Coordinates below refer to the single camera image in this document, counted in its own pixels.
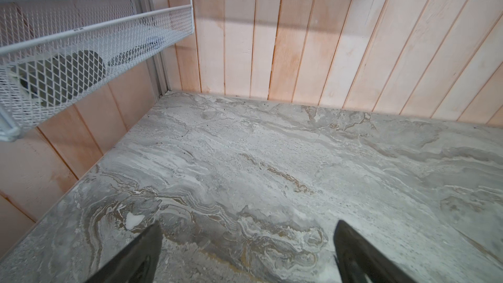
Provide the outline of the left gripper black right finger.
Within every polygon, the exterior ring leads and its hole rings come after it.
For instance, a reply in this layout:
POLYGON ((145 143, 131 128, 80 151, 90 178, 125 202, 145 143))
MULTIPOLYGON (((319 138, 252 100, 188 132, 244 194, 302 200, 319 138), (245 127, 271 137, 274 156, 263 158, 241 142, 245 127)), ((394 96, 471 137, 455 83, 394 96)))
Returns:
POLYGON ((415 281, 344 220, 336 225, 333 243, 342 282, 415 281))

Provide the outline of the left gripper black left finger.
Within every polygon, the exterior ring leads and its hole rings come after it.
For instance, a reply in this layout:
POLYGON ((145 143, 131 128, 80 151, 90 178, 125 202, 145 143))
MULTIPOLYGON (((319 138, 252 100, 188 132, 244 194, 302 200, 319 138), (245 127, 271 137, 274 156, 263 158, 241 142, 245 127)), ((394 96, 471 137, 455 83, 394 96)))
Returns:
POLYGON ((86 283, 153 282, 161 248, 162 231, 156 221, 93 274, 86 283))

